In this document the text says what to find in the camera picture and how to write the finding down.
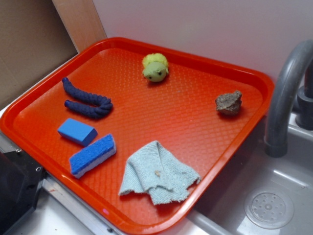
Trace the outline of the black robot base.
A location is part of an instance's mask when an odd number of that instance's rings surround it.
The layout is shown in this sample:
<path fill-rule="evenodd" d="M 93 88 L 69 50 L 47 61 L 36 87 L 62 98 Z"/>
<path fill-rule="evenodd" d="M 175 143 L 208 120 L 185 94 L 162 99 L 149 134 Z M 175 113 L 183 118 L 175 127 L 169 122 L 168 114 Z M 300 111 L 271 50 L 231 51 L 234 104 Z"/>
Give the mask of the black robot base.
<path fill-rule="evenodd" d="M 0 233 L 7 235 L 32 214 L 45 176 L 44 168 L 25 151 L 0 154 Z"/>

